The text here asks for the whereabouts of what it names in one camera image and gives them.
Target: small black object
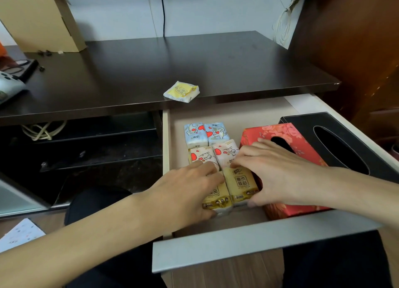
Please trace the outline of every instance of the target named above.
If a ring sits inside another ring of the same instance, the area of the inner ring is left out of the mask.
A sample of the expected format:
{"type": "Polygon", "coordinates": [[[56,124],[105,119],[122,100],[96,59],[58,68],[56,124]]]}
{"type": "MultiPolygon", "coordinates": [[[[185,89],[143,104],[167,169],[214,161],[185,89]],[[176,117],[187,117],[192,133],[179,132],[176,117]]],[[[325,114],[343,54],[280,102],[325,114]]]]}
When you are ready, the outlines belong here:
{"type": "Polygon", "coordinates": [[[19,65],[8,67],[2,71],[6,73],[6,75],[8,74],[11,76],[13,79],[21,80],[24,83],[27,82],[39,64],[36,59],[16,60],[15,63],[19,65]]]}

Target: left hand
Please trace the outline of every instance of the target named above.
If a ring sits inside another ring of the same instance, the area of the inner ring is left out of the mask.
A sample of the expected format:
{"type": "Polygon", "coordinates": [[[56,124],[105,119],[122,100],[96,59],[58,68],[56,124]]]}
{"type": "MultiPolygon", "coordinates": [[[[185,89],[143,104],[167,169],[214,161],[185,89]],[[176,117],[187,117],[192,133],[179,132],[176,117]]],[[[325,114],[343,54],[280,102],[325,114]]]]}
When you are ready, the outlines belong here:
{"type": "Polygon", "coordinates": [[[142,196],[156,211],[153,218],[157,219],[160,233],[171,233],[214,216],[214,211],[202,208],[202,201],[224,180],[212,162],[195,161],[169,171],[142,196]]]}

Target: patterned paper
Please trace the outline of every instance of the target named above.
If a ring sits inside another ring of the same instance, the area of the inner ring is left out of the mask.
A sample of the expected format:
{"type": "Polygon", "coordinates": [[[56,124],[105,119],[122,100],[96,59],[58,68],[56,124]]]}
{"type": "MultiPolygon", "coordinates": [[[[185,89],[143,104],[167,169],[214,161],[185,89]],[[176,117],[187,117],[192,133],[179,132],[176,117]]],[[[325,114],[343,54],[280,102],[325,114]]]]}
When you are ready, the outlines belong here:
{"type": "Polygon", "coordinates": [[[46,235],[31,220],[23,219],[0,239],[0,252],[30,242],[46,235]]]}

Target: red floral tissue box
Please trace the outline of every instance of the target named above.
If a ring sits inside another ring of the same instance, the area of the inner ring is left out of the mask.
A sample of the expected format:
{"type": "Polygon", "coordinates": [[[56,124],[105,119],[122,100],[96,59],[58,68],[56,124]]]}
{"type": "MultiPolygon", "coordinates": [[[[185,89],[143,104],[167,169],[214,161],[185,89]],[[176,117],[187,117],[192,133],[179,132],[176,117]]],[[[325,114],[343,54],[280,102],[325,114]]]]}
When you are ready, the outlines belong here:
{"type": "MultiPolygon", "coordinates": [[[[276,125],[267,125],[252,127],[244,129],[241,136],[242,145],[251,145],[258,141],[258,138],[264,138],[276,142],[281,145],[281,139],[285,140],[286,144],[283,147],[289,146],[295,154],[321,166],[328,166],[319,154],[312,148],[312,146],[305,140],[300,132],[291,123],[282,123],[276,125]]],[[[267,217],[270,220],[284,219],[296,215],[303,215],[320,210],[328,210],[330,208],[317,205],[285,205],[282,203],[268,204],[263,206],[267,217]]]]}

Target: white device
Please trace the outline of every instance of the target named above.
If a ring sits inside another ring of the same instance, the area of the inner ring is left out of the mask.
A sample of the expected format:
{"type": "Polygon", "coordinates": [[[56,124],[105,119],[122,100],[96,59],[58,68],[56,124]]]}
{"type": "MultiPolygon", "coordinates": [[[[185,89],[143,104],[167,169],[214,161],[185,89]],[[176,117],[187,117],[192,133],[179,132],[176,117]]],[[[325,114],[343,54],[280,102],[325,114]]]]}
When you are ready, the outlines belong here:
{"type": "Polygon", "coordinates": [[[12,75],[0,71],[0,104],[25,89],[25,84],[12,75]]]}

